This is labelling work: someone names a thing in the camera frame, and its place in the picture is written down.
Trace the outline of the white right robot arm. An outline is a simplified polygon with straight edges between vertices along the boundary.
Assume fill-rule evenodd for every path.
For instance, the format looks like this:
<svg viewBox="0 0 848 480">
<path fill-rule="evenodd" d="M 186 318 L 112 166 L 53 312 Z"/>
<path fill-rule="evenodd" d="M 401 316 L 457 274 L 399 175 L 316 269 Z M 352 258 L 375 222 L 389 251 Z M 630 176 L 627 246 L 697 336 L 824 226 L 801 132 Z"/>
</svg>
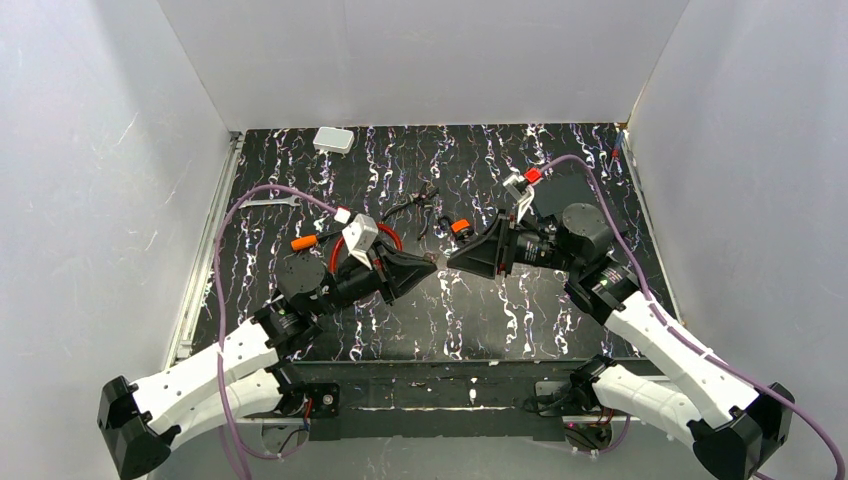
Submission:
<svg viewBox="0 0 848 480">
<path fill-rule="evenodd" d="M 790 393 L 779 384 L 754 387 L 712 360 L 707 347 L 609 254 L 617 232 L 597 207 L 575 203 L 539 225 L 500 212 L 481 233 L 466 220 L 442 226 L 458 245 L 448 259 L 452 269 L 489 279 L 507 275 L 514 264 L 564 271 L 571 302 L 668 379 L 658 384 L 598 355 L 557 392 L 536 400 L 537 411 L 602 408 L 634 415 L 689 447 L 718 479 L 753 477 L 785 443 Z"/>
</svg>

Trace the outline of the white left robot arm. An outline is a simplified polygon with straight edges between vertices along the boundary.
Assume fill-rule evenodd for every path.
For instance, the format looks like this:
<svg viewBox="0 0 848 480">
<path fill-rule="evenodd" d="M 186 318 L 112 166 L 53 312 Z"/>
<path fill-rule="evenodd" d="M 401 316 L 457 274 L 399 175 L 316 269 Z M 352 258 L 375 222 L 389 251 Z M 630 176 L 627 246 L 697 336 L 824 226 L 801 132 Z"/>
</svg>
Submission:
<svg viewBox="0 0 848 480">
<path fill-rule="evenodd" d="M 107 381 L 96 423 L 119 478 L 149 474 L 189 439 L 237 417 L 302 401 L 307 388 L 284 365 L 322 333 L 320 320 L 373 294 L 391 304 L 438 269 L 435 254 L 382 240 L 366 258 L 370 266 L 347 258 L 331 269 L 312 254 L 293 254 L 271 299 L 221 343 L 156 374 Z"/>
</svg>

